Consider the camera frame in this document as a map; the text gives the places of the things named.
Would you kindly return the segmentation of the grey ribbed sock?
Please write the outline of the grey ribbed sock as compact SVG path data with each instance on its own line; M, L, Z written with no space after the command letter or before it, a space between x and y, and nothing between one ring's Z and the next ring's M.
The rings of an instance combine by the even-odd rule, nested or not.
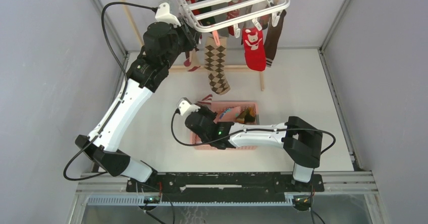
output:
M205 106L210 108L212 105L212 97L213 97L212 94L208 94L204 98L198 100L196 104L199 106Z

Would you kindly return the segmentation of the pink patterned sock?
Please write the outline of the pink patterned sock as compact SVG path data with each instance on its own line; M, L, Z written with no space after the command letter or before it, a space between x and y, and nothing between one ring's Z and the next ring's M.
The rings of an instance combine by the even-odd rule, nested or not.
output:
M241 114L242 110L240 106L229 107L224 111L220 112L214 122L235 122L237 117Z

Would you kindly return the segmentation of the brown argyle sock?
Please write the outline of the brown argyle sock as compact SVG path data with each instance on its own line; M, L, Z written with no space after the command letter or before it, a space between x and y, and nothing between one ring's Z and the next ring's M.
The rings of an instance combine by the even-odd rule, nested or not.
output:
M224 68L227 54L227 38L220 38L220 45L212 36L206 39L204 46L204 68L208 72L211 90L217 95L224 95L230 90Z

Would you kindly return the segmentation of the wooden hanger stand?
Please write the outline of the wooden hanger stand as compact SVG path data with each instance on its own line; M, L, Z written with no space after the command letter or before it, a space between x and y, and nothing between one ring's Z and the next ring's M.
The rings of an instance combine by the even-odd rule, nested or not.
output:
M205 68L212 91L222 95L230 88L224 72L227 39L240 39L247 68L262 73L268 66L263 32L278 27L289 5L290 0L177 0L177 15L170 1L150 7L155 21L140 37L134 65L123 70L123 86L156 91L183 54L184 69Z

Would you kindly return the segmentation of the dark brown sock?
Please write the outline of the dark brown sock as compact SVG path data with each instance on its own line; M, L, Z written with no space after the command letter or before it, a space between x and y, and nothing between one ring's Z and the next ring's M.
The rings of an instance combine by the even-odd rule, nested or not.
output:
M269 68L272 66L277 53L278 42L282 33L284 17L286 14L286 10L283 10L280 14L277 26L274 27L270 22L267 28L267 35L264 42L264 51L266 57L266 66Z

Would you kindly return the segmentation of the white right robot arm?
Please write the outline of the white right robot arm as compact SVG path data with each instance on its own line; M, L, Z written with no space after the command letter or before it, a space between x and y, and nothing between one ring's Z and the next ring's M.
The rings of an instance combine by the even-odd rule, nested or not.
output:
M324 133L301 118L289 117L276 125L246 125L215 122L216 113L188 102L180 103L178 111L201 145L221 150L250 146L282 149L294 161L292 187L304 192L311 186L312 174L320 166Z

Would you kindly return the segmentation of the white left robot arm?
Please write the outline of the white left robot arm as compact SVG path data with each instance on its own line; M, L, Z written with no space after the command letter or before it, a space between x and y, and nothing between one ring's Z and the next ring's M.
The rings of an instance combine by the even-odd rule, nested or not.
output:
M111 176L133 178L145 192L157 188L154 169L121 152L119 146L133 118L168 76L178 56L198 44L200 33L184 19L179 18L179 22L179 26L167 22L148 26L143 35L145 45L127 70L117 99L88 135L78 135L75 140L80 151Z

